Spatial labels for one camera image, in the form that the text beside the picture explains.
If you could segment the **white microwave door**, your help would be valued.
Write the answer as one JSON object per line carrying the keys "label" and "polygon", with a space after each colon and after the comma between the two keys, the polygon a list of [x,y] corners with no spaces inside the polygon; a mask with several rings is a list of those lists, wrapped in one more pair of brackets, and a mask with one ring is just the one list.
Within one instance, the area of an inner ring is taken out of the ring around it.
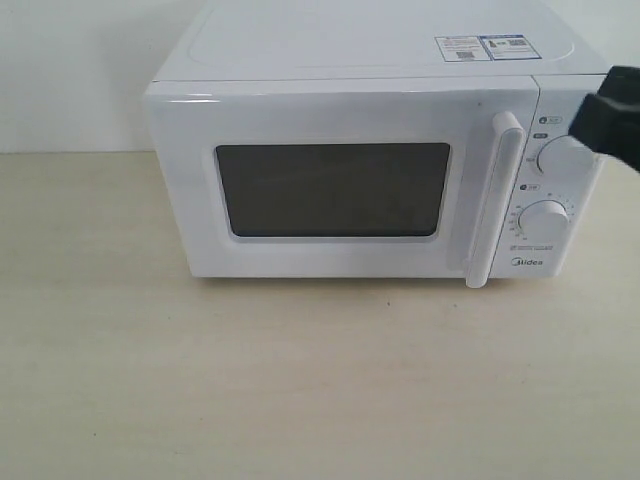
{"label": "white microwave door", "polygon": [[526,76],[160,81],[191,273],[486,284],[539,100]]}

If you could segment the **white microwave oven body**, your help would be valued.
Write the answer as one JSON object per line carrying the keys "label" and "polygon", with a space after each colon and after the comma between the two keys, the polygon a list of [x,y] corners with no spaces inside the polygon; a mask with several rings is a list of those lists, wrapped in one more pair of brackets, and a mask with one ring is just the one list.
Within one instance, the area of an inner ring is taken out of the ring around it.
{"label": "white microwave oven body", "polygon": [[[445,62],[438,36],[522,34],[539,60]],[[557,275],[601,169],[558,181],[540,150],[569,135],[607,63],[539,1],[213,1],[193,20],[150,84],[160,81],[406,80],[530,77],[539,100],[487,282]],[[520,213],[561,203],[569,226],[554,242],[527,239]]]}

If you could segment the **white upper control knob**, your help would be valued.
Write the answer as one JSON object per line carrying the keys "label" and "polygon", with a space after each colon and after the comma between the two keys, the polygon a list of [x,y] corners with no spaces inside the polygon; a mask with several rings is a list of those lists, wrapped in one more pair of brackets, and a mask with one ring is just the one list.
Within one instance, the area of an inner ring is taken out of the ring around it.
{"label": "white upper control knob", "polygon": [[536,159],[539,172],[545,178],[558,181],[582,178],[592,170],[594,165],[594,153],[568,135],[547,143]]}

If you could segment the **white control knob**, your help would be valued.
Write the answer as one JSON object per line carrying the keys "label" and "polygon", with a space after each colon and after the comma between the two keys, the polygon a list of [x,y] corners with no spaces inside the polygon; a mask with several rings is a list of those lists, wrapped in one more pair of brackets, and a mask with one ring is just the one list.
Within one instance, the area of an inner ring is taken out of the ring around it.
{"label": "white control knob", "polygon": [[565,207],[554,200],[541,200],[526,207],[518,217],[524,236],[536,242],[554,242],[569,226]]}
{"label": "white control knob", "polygon": [[568,135],[547,143],[536,159],[539,172],[545,178],[558,181],[582,178],[592,170],[594,165],[594,153]]}

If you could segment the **white lower control knob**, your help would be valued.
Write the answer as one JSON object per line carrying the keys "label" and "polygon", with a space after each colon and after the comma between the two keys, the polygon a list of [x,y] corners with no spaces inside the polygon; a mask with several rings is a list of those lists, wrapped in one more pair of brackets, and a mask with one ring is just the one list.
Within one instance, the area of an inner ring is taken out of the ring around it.
{"label": "white lower control knob", "polygon": [[554,200],[541,200],[526,207],[518,217],[524,236],[536,242],[554,242],[569,226],[565,207]]}

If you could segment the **blue white label sticker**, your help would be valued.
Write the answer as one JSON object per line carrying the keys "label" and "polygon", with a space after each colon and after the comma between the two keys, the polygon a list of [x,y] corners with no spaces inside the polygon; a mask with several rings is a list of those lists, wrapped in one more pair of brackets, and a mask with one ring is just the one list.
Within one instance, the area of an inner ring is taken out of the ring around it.
{"label": "blue white label sticker", "polygon": [[435,41],[449,63],[541,59],[522,34],[438,36]]}

